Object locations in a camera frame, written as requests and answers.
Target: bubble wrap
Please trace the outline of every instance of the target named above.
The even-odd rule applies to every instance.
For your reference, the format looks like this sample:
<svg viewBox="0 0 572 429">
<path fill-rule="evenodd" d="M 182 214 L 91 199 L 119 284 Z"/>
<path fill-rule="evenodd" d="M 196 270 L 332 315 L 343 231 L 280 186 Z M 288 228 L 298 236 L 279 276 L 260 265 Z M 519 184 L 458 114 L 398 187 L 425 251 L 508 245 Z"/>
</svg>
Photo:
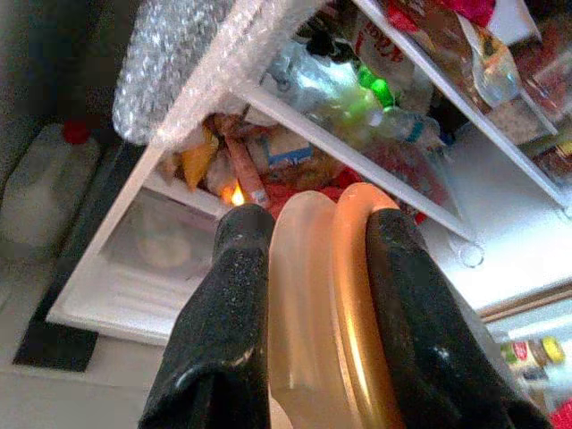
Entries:
<svg viewBox="0 0 572 429">
<path fill-rule="evenodd" d="M 147 0 L 140 6 L 114 100 L 126 140 L 165 149 L 210 113 L 239 113 L 232 89 L 259 81 L 322 0 Z"/>
</svg>

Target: red cap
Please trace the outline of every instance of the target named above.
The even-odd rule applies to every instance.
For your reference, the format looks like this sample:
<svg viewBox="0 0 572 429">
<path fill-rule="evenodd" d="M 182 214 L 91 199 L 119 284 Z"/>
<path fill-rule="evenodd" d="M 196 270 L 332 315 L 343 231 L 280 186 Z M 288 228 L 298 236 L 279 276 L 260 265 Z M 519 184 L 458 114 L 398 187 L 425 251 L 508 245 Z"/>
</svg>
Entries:
<svg viewBox="0 0 572 429">
<path fill-rule="evenodd" d="M 66 121 L 63 123 L 63 139 L 71 145 L 81 145 L 89 139 L 89 128 L 85 121 Z"/>
</svg>

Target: yellow bottle cap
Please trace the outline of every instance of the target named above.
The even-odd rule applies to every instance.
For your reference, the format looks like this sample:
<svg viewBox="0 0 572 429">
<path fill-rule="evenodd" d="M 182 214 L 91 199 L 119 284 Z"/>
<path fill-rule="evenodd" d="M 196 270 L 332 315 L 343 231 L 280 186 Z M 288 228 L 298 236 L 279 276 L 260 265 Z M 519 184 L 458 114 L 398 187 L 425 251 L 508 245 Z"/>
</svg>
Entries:
<svg viewBox="0 0 572 429">
<path fill-rule="evenodd" d="M 564 350 L 558 343 L 558 340 L 554 337 L 544 337 L 543 338 L 543 347 L 546 351 L 546 354 L 551 359 L 551 361 L 555 364 L 560 364 L 564 362 Z"/>
</svg>

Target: door shelf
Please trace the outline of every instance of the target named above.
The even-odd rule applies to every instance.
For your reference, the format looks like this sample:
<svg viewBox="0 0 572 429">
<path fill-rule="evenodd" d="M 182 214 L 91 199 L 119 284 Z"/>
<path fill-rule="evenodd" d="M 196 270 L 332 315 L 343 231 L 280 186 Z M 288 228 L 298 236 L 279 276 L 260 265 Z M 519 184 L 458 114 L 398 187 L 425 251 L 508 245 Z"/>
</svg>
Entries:
<svg viewBox="0 0 572 429">
<path fill-rule="evenodd" d="M 412 62 L 417 64 L 425 72 L 442 94 L 487 136 L 513 164 L 522 170 L 560 206 L 567 207 L 571 204 L 572 200 L 570 199 L 570 195 L 554 184 L 554 182 L 523 154 L 510 139 L 468 101 L 460 93 L 457 86 L 449 80 L 415 41 L 392 27 L 376 0 L 354 0 L 354 3 Z M 549 123 L 545 125 L 549 128 L 553 128 Z"/>
</svg>

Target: jar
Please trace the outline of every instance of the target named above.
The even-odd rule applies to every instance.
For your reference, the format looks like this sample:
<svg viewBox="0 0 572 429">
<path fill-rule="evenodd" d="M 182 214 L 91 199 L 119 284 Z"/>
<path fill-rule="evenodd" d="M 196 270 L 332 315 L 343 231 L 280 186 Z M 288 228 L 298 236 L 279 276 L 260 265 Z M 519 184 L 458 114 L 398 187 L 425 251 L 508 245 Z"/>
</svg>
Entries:
<svg viewBox="0 0 572 429">
<path fill-rule="evenodd" d="M 500 346 L 500 353 L 516 375 L 526 375 L 547 365 L 561 364 L 565 358 L 562 347 L 554 337 L 508 342 Z"/>
</svg>

